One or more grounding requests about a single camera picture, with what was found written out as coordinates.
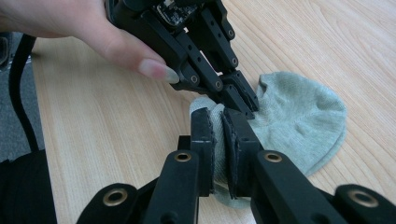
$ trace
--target wooden table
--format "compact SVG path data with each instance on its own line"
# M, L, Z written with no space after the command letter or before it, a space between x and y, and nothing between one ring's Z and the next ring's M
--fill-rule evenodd
M254 89L259 74L292 71L333 89L348 115L346 141L309 177L330 193L357 183L396 203L396 4L224 0L233 49ZM74 38L39 39L35 84L60 223L75 223L101 188L142 187L190 133L196 94L122 70ZM252 223L213 197L200 223Z

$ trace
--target floor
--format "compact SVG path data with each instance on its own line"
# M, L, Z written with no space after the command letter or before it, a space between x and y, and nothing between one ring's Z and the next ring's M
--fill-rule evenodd
M12 55L15 53L21 40L21 34L14 35ZM15 160L30 152L21 124L15 115L8 95L8 73L10 65L0 71L0 161ZM21 79L21 98L26 114L35 130L38 146L44 148L43 133L41 130L35 93L35 80L30 60L28 60Z

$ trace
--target human hand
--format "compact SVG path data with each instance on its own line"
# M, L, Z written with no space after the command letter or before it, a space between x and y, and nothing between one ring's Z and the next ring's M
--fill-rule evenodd
M107 20L104 0L0 0L0 32L4 31L37 37L74 36L121 67L179 82L160 55Z

